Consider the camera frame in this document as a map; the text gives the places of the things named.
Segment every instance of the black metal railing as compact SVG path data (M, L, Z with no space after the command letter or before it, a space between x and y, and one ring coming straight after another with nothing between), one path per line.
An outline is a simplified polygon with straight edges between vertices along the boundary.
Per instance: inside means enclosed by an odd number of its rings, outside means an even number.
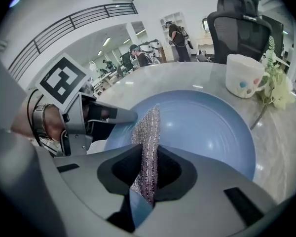
M64 35L101 19L129 14L138 14L132 3L111 3L81 10L62 18L30 41L14 59L8 70L18 81L31 63Z

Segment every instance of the metal bracelet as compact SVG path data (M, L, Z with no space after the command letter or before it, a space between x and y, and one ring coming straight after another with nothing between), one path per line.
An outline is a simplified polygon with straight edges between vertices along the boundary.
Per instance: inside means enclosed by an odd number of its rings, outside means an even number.
M45 109L49 104L38 104L33 110L33 128L38 133L38 136L45 140L51 140L45 128Z

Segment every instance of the chair backrest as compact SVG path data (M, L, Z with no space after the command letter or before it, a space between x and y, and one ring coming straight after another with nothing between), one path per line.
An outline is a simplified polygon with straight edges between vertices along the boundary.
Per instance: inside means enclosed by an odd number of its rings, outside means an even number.
M250 17L258 16L259 0L218 0L217 11L234 11Z
M266 21L233 11L213 12L207 23L214 44L214 61L222 64L227 63L229 54L242 54L259 61L272 32Z

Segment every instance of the painted mug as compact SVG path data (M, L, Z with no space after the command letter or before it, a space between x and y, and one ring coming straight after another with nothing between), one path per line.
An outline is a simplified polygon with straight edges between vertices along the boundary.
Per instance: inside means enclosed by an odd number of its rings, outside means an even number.
M230 54L227 56L226 88L234 95L249 98L256 91L264 90L266 84L258 87L263 76L270 77L264 66L247 56Z

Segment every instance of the blue dot on mug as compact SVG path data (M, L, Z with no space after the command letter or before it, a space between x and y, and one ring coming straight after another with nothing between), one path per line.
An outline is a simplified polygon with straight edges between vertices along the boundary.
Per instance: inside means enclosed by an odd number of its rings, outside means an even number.
M240 82L240 87L244 88L247 85L247 83L245 81Z

